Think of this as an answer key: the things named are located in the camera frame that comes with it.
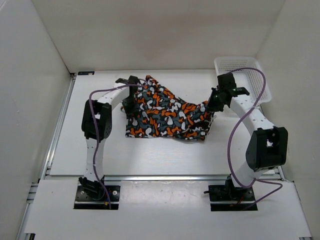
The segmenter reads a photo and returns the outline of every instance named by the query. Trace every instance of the white platform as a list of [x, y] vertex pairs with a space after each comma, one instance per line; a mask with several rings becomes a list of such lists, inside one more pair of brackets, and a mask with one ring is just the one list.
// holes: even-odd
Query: white platform
[[[253, 212], [211, 212], [205, 181], [121, 183], [119, 210], [73, 209], [77, 180], [42, 180], [26, 233], [35, 240], [299, 240], [310, 237], [293, 183]], [[274, 186], [257, 182], [256, 197]]]
[[[96, 71], [79, 75], [65, 116], [50, 175], [81, 176], [86, 167], [86, 141], [81, 130], [85, 102], [89, 93], [111, 88], [118, 78], [151, 75], [187, 102], [208, 100], [217, 86], [215, 70], [131, 70]], [[126, 115], [120, 104], [112, 112], [112, 132], [104, 148], [103, 171], [106, 175], [226, 175], [227, 142], [238, 116], [228, 107], [217, 112], [210, 135], [204, 142], [186, 142], [172, 138], [140, 139], [125, 137]], [[232, 161], [239, 167], [245, 161], [250, 136], [240, 125], [232, 142]]]

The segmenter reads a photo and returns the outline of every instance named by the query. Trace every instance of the metal frame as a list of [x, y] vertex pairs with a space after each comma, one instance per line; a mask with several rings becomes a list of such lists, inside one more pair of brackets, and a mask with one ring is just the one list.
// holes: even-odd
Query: metal frame
[[[66, 179], [81, 177], [80, 175], [50, 175], [51, 166], [46, 170], [45, 179]], [[228, 174], [208, 174], [208, 175], [104, 175], [105, 182], [120, 181], [224, 181]], [[265, 173], [261, 177], [264, 180], [282, 180], [280, 171], [274, 169], [274, 174]]]
[[27, 204], [32, 204], [34, 202], [34, 199], [36, 197], [36, 192], [37, 192], [37, 189], [38, 189], [38, 183], [32, 183], [31, 184], [31, 187], [30, 187], [30, 190], [29, 190], [29, 194], [28, 194], [28, 197], [26, 199], [26, 203]]
[[290, 182], [289, 180], [286, 179], [282, 166], [278, 166], [278, 171], [282, 181]]
[[55, 129], [54, 129], [54, 132], [53, 132], [53, 136], [52, 136], [52, 139], [51, 139], [50, 146], [49, 146], [47, 154], [46, 154], [46, 158], [45, 158], [45, 162], [44, 162], [44, 166], [43, 166], [43, 169], [42, 169], [42, 172], [41, 172], [40, 179], [45, 179], [47, 168], [49, 166], [51, 166], [51, 164], [52, 164], [52, 160], [54, 158], [56, 147], [58, 145], [58, 140], [59, 140], [61, 129], [62, 129], [64, 120], [65, 120], [65, 116], [66, 116], [66, 113], [67, 113], [67, 109], [68, 109], [69, 101], [70, 101], [70, 98], [71, 98], [71, 94], [72, 94], [72, 91], [74, 89], [76, 78], [77, 78], [77, 76], [75, 74], [71, 75], [71, 82], [70, 82], [69, 88], [68, 88], [68, 90], [67, 90], [67, 92], [65, 94], [63, 105], [62, 105], [62, 108], [60, 110], [57, 123], [55, 125]]
[[26, 224], [27, 224], [27, 219], [28, 219], [30, 211], [31, 211], [31, 206], [32, 206], [32, 203], [27, 203], [25, 206], [22, 221], [21, 221], [21, 224], [20, 224], [20, 227], [19, 227], [19, 230], [18, 230], [18, 233], [16, 235], [15, 240], [30, 240], [30, 239], [32, 239], [31, 233], [25, 233], [25, 228], [26, 228]]

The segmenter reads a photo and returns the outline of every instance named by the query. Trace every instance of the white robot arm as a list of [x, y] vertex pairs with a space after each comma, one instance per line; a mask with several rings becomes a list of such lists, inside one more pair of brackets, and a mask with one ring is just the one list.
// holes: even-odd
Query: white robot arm
[[94, 126], [93, 116], [90, 110], [89, 100], [87, 100], [85, 103], [81, 129], [84, 132], [86, 140], [86, 169], [84, 176], [80, 177], [79, 181], [84, 191], [94, 199], [99, 199], [101, 195], [103, 195], [103, 188], [99, 184], [97, 177], [103, 183], [104, 146], [106, 139], [109, 137], [112, 130], [112, 111], [119, 103], [122, 103], [125, 112], [127, 114], [132, 113], [135, 106], [134, 94], [137, 91], [137, 84], [139, 82], [140, 80], [135, 76], [130, 76], [128, 80], [119, 78], [117, 81], [115, 81], [115, 85], [113, 87], [115, 90], [109, 91], [98, 100], [92, 101], [95, 114], [94, 117], [96, 119], [99, 131], [98, 149], [97, 134]]
[[218, 76], [217, 88], [212, 88], [207, 107], [213, 112], [222, 112], [227, 105], [242, 120], [251, 135], [245, 153], [245, 162], [233, 172], [225, 182], [230, 199], [250, 188], [263, 173], [285, 164], [287, 157], [288, 132], [284, 127], [276, 127], [256, 107], [244, 87], [237, 87], [232, 73]]

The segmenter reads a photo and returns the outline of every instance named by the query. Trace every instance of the orange and gray fabric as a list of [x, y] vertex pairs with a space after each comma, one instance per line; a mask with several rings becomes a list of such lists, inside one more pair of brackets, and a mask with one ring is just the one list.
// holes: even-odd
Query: orange and gray fabric
[[214, 119], [214, 113], [206, 108], [207, 101], [198, 105], [186, 102], [150, 75], [145, 80], [135, 95], [134, 114], [127, 115], [125, 135], [204, 141]]

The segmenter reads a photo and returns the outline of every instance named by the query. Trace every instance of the plastic basket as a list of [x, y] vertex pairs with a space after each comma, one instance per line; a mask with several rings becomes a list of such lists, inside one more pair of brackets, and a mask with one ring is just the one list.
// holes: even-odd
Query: plastic basket
[[[214, 67], [216, 75], [228, 73], [234, 69], [239, 68], [256, 68], [263, 72], [259, 62], [254, 57], [245, 56], [223, 56], [217, 57], [214, 60]], [[253, 101], [255, 101], [260, 94], [264, 80], [261, 74], [254, 70], [240, 70], [233, 72], [235, 83], [237, 87], [245, 87], [249, 92]], [[268, 83], [260, 98], [259, 104], [270, 102], [272, 99]]]

